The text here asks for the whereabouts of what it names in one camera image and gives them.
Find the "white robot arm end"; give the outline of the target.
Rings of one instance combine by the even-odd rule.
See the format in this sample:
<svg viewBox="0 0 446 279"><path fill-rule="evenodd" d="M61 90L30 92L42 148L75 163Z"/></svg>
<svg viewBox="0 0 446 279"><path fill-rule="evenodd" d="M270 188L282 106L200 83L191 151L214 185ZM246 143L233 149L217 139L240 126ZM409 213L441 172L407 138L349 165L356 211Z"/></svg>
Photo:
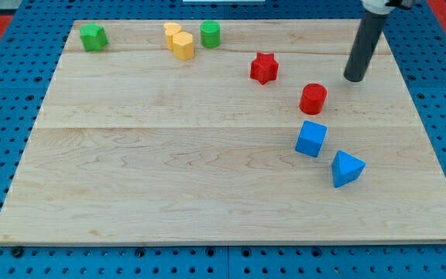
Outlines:
<svg viewBox="0 0 446 279"><path fill-rule="evenodd" d="M362 0L363 7L374 14L386 16L394 9L412 9L419 0Z"/></svg>

